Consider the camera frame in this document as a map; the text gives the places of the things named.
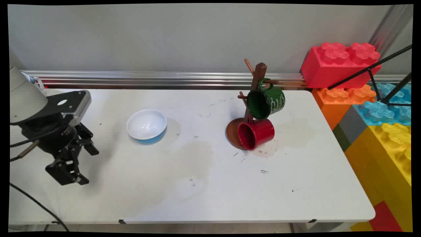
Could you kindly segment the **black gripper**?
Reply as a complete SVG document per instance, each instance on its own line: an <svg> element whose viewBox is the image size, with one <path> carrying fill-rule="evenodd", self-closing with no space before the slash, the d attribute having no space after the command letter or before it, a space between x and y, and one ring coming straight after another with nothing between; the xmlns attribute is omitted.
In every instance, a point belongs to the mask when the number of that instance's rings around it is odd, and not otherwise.
<svg viewBox="0 0 421 237"><path fill-rule="evenodd" d="M21 159L35 147L54 156L53 163L45 171L60 185L89 184L79 169L78 156L82 147L92 156L99 150L94 146L93 133L81 122L74 122L73 116L54 114L43 118L27 120L18 125L27 140L18 145L31 143L18 158Z"/></svg>

